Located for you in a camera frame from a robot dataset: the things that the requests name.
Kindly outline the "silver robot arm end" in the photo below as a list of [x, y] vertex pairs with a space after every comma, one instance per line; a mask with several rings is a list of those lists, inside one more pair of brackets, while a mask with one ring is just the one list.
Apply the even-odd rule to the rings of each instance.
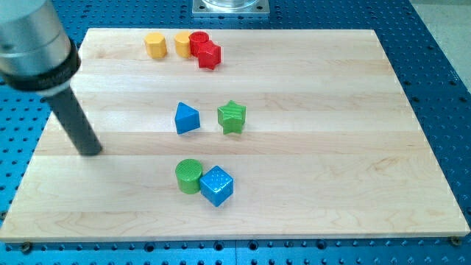
[[80, 66], [50, 0], [1, 0], [1, 78], [18, 91], [54, 96]]

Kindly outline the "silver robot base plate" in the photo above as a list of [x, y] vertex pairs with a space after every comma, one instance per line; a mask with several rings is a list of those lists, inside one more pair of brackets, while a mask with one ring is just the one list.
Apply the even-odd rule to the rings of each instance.
[[192, 13], [211, 15], [268, 15], [269, 0], [193, 0]]

